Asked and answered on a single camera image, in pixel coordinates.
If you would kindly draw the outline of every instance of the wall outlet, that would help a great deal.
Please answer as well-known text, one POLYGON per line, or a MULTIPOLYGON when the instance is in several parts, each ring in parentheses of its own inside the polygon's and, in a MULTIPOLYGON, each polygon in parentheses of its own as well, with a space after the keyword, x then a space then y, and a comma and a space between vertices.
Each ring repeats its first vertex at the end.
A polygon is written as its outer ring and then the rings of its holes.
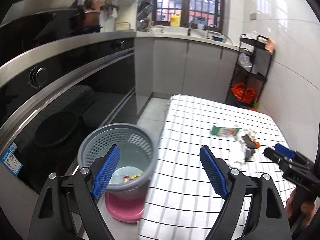
POLYGON ((256 20, 257 18, 258 18, 258 13, 251 13, 251 14, 249 15, 250 21, 256 20))

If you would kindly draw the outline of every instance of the qr code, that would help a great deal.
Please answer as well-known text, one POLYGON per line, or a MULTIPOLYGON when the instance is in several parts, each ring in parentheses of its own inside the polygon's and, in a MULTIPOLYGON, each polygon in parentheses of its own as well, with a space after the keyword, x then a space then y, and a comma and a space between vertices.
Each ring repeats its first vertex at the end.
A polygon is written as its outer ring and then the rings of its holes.
POLYGON ((14 155, 12 153, 9 154, 8 158, 10 159, 10 161, 13 161, 14 159, 14 155))

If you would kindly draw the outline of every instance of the metal screw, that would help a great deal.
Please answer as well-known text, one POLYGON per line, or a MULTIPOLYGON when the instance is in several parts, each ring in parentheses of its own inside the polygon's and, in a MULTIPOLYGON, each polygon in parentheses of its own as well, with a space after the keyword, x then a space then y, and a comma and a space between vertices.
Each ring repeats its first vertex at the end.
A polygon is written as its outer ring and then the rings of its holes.
POLYGON ((266 180, 269 180, 269 179, 271 179, 271 177, 270 177, 270 175, 269 174, 263 174, 263 177, 264 177, 264 179, 266 179, 266 180))
POLYGON ((233 175, 238 175, 240 172, 239 172, 237 169, 232 169, 232 170, 231 170, 231 173, 232 173, 233 175))
POLYGON ((49 179, 54 179, 55 177, 57 177, 55 172, 49 174, 49 179))
POLYGON ((87 167, 83 167, 80 170, 81 174, 87 174, 89 172, 89 169, 87 167))

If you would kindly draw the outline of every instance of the red plastic bag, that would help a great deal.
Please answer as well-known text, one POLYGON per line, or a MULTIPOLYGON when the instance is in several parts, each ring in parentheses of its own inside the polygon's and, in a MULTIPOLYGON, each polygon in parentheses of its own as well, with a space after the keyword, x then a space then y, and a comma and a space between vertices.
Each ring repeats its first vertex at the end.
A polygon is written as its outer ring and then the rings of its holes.
POLYGON ((256 96, 256 92, 253 88, 247 88, 245 92, 244 92, 244 89, 245 89, 245 84, 241 82, 234 85, 231 88, 231 91, 239 100, 242 99, 243 102, 251 103, 254 100, 254 97, 256 96))

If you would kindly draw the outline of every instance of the black storage cart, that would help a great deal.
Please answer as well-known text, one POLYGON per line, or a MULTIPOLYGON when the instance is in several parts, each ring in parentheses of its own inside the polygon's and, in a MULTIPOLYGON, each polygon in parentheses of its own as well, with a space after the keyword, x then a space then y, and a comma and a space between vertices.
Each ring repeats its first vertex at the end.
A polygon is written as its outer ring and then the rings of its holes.
POLYGON ((267 77, 273 54, 269 54, 265 49, 265 44, 259 40, 261 38, 267 40, 268 38, 259 35, 255 40, 246 38, 245 36, 245 34, 241 34, 240 36, 238 57, 235 63, 235 69, 233 70, 232 78, 229 83, 225 104, 241 108, 252 108, 254 102, 259 101, 263 88, 268 80, 267 77), (247 48, 242 48, 244 43, 250 45, 253 51, 251 52, 247 48), (250 62, 252 63, 250 71, 244 69, 239 64, 239 56, 241 53, 244 53, 250 57, 250 62), (254 99, 250 103, 244 102, 243 98, 245 93, 242 94, 241 99, 238 99, 231 90, 235 84, 240 82, 245 84, 244 92, 247 90, 247 88, 253 88, 256 92, 254 99))

